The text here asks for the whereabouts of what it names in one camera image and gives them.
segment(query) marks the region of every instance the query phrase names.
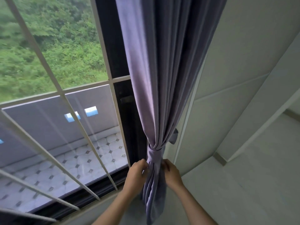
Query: window frame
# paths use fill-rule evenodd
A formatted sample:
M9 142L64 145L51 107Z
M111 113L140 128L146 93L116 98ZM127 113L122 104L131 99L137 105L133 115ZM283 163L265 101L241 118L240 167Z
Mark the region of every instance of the window frame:
M5 0L12 11L13 15L19 22L19 25L26 27L22 17L19 14L16 6L14 6L13 0ZM128 158L128 166L123 166L120 169L115 170L110 176L98 178L86 186L95 193L99 198L119 190L123 186L130 164L137 162L144 158L146 159L146 136L144 134L140 118L138 116L137 106L134 100L133 89L129 76L129 70L127 66L126 53L124 48L124 42L122 38L121 26L118 18L117 7L115 0L90 0L92 12L95 19L96 29L99 35L99 41L103 52L104 63L107 70L108 80L95 82L91 84L76 86L72 88L62 89L55 79L47 61L43 57L37 44L31 41L31 45L35 47L35 52L40 59L43 67L50 76L54 83L57 91L49 92L30 97L20 98L8 102L0 103L0 109L7 108L10 106L20 105L27 102L33 102L40 99L50 98L53 96L61 96L66 103L68 103L65 95L70 92L77 92L83 89L90 89L97 86L109 85L115 110L117 113L118 123L121 130L122 138L124 139L124 146ZM34 39L31 33L25 37L29 40ZM72 106L69 104L71 109L71 115L75 122L80 125L80 121L75 115ZM61 199L73 204L79 208L83 208L88 204L96 201L97 199L84 188L76 189L66 194ZM37 209L32 210L30 213L38 216L45 216L56 220L61 220L76 210L68 207L64 204L60 204L55 201L50 201L46 205L43 205ZM23 217L20 215L12 215L0 212L1 221L9 221L13 224L49 224L46 220L37 220L35 218Z

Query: curtain fold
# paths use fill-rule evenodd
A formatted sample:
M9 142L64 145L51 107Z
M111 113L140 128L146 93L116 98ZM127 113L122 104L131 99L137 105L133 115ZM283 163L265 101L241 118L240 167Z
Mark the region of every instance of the curtain fold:
M219 22L226 0L116 0L150 173L142 200L147 224L163 212L160 168Z

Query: forearm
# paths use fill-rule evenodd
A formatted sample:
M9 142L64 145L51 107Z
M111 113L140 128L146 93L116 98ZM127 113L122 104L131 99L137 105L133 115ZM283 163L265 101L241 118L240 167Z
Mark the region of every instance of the forearm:
M93 225L118 225L131 201L132 198L125 192L121 191L112 204L93 223Z
M217 223L201 207L185 186L180 186L174 189L174 192L182 202L191 225L217 225Z

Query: right hand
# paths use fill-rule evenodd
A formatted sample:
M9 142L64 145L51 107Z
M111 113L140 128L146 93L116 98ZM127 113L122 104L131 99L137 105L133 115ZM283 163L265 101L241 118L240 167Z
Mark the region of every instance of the right hand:
M170 189L175 192L184 187L179 170L170 160L164 159L162 166L165 171L166 183Z

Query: hand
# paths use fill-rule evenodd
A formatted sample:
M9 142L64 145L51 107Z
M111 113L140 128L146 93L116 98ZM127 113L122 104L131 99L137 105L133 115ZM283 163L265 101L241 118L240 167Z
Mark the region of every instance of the hand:
M133 200L133 198L141 192L147 178L147 168L148 163L145 159L135 162L130 167L122 190L130 200Z
M179 170L173 163L171 163L170 160L164 159L162 165L165 171L166 183L174 192L182 187L185 187L183 185Z

